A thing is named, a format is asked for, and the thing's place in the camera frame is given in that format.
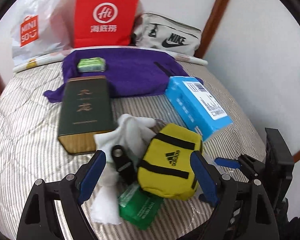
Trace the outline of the white cloth glove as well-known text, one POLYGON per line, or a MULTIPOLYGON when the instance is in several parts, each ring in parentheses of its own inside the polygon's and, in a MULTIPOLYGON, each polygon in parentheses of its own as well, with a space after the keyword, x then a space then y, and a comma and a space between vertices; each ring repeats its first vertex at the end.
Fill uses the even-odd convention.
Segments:
POLYGON ((122 223, 117 199, 117 183, 122 178, 116 171, 111 149, 115 145, 121 145, 136 171, 138 162, 143 158, 151 139, 156 135, 152 128, 157 122, 153 118, 123 114, 117 124, 117 129, 111 132, 94 135, 97 149, 106 155, 106 165, 97 182, 98 192, 91 205, 90 215, 93 222, 102 224, 122 223))

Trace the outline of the red paper bag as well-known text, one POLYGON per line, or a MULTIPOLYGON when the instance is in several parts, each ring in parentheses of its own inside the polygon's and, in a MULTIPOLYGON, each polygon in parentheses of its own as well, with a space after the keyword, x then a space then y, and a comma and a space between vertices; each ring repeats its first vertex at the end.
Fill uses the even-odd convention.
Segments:
POLYGON ((127 46, 139 0, 76 0, 74 47, 127 46))

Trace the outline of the dark green book box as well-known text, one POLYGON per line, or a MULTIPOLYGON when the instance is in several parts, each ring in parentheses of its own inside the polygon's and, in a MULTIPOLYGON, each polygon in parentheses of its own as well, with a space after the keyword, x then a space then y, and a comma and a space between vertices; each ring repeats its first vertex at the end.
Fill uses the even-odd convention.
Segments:
POLYGON ((58 141, 68 154, 96 151, 94 135, 116 128, 105 76, 69 79, 58 124, 58 141))

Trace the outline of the purple towel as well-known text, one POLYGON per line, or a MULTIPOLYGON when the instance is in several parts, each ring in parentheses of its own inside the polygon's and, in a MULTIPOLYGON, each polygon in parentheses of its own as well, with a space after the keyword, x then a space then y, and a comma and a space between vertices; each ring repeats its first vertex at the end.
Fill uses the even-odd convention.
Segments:
POLYGON ((185 69, 167 53, 133 48, 73 51, 63 60, 62 73, 64 83, 71 78, 104 75, 111 98, 161 95, 170 77, 188 76, 185 69), (77 69, 79 61, 92 57, 105 59, 106 70, 80 73, 77 69))

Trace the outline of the beige Nike bag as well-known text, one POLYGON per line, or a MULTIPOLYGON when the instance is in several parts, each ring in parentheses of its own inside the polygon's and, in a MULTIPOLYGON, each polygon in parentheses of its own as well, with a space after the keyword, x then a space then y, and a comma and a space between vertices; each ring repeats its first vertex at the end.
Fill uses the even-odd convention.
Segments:
POLYGON ((133 38, 138 47, 193 56, 200 46, 202 32, 165 16, 144 13, 135 20, 133 38))

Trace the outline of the black clip tool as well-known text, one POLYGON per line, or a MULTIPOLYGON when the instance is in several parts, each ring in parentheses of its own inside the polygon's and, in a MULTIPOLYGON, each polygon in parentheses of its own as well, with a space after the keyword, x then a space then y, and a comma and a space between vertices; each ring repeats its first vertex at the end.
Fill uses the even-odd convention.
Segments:
POLYGON ((111 149, 111 157, 122 180, 127 185, 134 183, 137 180, 136 171, 125 149, 121 145, 115 145, 111 149))

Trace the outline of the striped bed quilt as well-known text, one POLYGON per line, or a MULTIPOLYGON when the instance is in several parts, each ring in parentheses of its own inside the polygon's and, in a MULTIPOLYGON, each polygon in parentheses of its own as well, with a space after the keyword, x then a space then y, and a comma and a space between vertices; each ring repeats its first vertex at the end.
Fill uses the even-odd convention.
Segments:
MULTIPOLYGON (((265 145, 234 98, 206 67, 183 63, 190 76, 203 80, 232 119, 232 124, 204 143, 212 158, 235 159, 242 154, 263 161, 265 145)), ((19 220, 34 182, 58 181, 75 173, 90 155, 69 155, 57 139, 60 103, 43 93, 63 83, 60 63, 16 74, 0 97, 0 231, 17 236, 19 220)), ((165 200, 146 230, 129 222, 93 223, 99 239, 177 239, 203 224, 212 209, 194 197, 189 201, 165 200)))

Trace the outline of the yellow adidas pouch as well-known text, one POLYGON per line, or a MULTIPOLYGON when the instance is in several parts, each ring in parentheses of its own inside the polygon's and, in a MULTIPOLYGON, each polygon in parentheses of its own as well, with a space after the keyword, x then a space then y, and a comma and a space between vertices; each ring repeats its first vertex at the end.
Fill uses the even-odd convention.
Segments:
POLYGON ((203 151, 202 136, 176 124, 167 124, 151 140, 138 166, 143 191, 187 201, 198 182, 190 165, 192 152, 203 151))

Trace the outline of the white Miniso plastic bag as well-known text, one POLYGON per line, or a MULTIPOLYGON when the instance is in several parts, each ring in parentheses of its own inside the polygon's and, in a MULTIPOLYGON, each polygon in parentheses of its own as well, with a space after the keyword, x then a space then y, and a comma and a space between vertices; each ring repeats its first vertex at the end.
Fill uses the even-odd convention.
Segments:
POLYGON ((70 48, 70 35, 63 15, 66 0, 18 0, 11 29, 15 66, 35 56, 70 48))

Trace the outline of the green tissue pack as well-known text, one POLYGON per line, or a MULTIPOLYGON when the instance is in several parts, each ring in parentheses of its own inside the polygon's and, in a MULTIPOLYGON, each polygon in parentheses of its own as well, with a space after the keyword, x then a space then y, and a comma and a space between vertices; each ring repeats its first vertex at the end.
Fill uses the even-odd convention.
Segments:
POLYGON ((77 69, 80 73, 104 72, 106 70, 106 61, 101 57, 81 59, 77 64, 77 69))

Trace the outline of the blue tissue package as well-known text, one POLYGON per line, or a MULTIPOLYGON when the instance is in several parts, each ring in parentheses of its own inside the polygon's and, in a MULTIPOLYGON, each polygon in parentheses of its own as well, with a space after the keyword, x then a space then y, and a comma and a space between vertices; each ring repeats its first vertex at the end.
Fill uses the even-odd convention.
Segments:
POLYGON ((215 97, 195 77, 172 76, 165 95, 186 127, 209 140, 232 124, 215 97))

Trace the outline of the green wipes packet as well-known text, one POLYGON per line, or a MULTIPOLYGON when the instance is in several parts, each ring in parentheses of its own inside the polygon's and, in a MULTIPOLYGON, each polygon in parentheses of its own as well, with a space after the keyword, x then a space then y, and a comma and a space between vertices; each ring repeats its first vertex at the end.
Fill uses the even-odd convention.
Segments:
POLYGON ((163 201, 163 198, 143 191, 138 183, 133 183, 118 198, 119 214, 140 230, 146 230, 163 201))

